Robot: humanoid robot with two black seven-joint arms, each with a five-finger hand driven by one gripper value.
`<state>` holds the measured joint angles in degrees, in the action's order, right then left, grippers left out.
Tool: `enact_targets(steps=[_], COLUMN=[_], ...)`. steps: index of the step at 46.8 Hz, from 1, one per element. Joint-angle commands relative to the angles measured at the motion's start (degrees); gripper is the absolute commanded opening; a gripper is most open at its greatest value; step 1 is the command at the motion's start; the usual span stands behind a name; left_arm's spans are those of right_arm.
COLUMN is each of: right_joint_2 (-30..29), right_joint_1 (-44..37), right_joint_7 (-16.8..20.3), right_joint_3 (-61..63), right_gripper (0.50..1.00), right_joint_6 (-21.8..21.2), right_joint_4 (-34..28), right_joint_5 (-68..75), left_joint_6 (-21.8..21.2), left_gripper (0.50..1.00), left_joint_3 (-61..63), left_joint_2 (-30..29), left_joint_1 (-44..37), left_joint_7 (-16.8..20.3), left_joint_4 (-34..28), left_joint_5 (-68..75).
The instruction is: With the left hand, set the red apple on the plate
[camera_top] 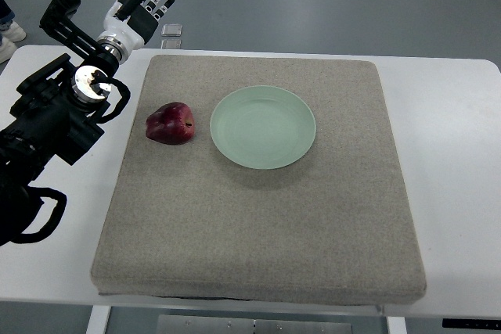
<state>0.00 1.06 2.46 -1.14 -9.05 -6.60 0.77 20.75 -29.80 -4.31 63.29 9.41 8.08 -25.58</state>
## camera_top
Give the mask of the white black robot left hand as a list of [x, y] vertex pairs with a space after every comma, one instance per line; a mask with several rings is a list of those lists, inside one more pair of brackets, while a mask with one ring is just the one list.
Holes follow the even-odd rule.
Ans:
[[144, 47], [175, 0], [116, 0], [105, 15], [98, 43], [126, 56]]

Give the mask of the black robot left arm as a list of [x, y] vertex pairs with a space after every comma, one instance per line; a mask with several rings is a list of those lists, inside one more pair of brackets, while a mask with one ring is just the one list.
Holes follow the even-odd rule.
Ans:
[[60, 223], [67, 196], [32, 187], [58, 156], [69, 165], [103, 135], [101, 124], [117, 117], [131, 94], [114, 79], [119, 58], [71, 21], [81, 0], [52, 0], [40, 20], [47, 35], [83, 62], [62, 54], [25, 79], [11, 107], [15, 120], [1, 131], [1, 243], [27, 244], [49, 237]]

